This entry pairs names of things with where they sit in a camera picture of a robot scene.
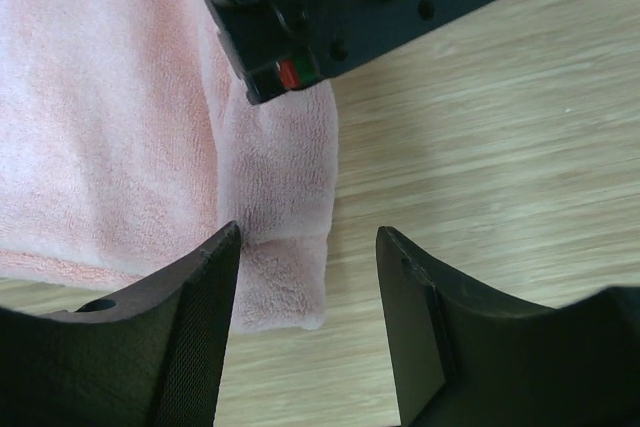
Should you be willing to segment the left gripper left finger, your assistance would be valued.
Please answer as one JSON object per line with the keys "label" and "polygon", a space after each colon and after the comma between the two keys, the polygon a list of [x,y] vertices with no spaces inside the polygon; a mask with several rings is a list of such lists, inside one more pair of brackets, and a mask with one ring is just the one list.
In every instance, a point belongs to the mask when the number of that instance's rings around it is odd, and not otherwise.
{"label": "left gripper left finger", "polygon": [[75,311],[1,312],[5,426],[210,426],[241,250],[229,223]]}

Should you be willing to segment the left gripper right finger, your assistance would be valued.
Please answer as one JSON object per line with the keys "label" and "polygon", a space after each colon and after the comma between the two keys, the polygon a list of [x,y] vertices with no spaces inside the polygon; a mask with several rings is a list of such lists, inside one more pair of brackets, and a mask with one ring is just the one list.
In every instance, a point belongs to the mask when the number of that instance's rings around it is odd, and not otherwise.
{"label": "left gripper right finger", "polygon": [[639,290],[554,309],[431,256],[392,227],[376,262],[404,426],[635,426]]}

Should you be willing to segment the light pink towel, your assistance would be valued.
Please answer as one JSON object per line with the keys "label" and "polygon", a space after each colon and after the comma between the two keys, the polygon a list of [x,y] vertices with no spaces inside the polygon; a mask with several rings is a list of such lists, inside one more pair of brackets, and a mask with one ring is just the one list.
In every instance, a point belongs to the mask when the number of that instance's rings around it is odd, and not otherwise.
{"label": "light pink towel", "polygon": [[331,86],[249,104],[203,0],[1,0],[3,277],[117,290],[236,221],[235,330],[312,330],[337,171]]}

